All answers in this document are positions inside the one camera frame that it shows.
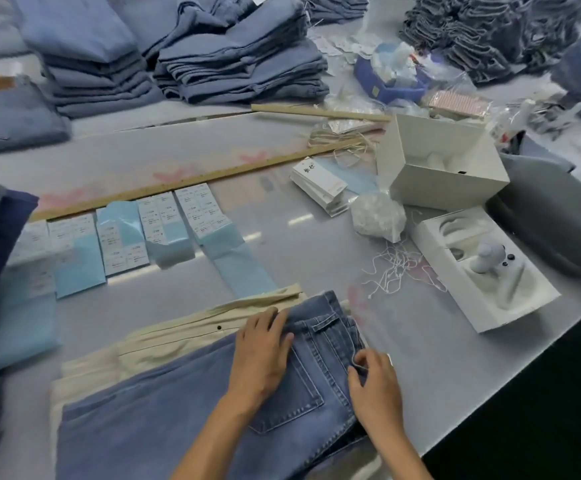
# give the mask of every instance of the tabletop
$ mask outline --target tabletop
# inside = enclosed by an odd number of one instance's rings
[[[380,35],[396,36],[408,6],[409,2],[399,0],[373,0],[369,15],[350,25],[354,30],[365,27]],[[337,33],[350,29],[345,27],[323,30]],[[232,120],[230,124],[242,122],[247,131],[251,116],[226,119]],[[136,116],[134,124],[140,119]],[[221,128],[221,121],[204,121],[203,125]],[[42,170],[39,165],[40,161],[25,153],[19,161],[0,158],[0,182],[17,181],[21,172],[33,178],[35,167]],[[289,181],[289,172],[290,166],[267,168],[218,181],[210,188],[220,206],[235,196],[224,211],[280,287],[299,282],[309,295],[332,289],[345,299],[351,290],[359,289],[362,269],[372,268],[372,259],[383,251],[385,241],[355,233],[349,212],[328,217]],[[424,210],[419,214],[409,209],[408,215],[418,221],[436,213]],[[54,477],[49,456],[48,390],[59,376],[61,362],[108,346],[140,327],[234,298],[211,261],[196,251],[195,258],[168,270],[147,266],[58,301],[62,347],[7,373],[0,479]],[[562,297],[486,333],[476,333],[453,298],[426,282],[404,278],[398,292],[374,295],[372,306],[382,318],[384,331],[380,345],[395,364],[404,394],[407,432],[419,453],[430,450],[581,319],[581,279],[562,276],[529,251],[528,256]],[[373,457],[372,449],[366,448],[357,458],[341,460],[334,467],[336,473],[328,470],[316,477],[350,479],[358,468],[373,469],[374,465],[363,466]]]

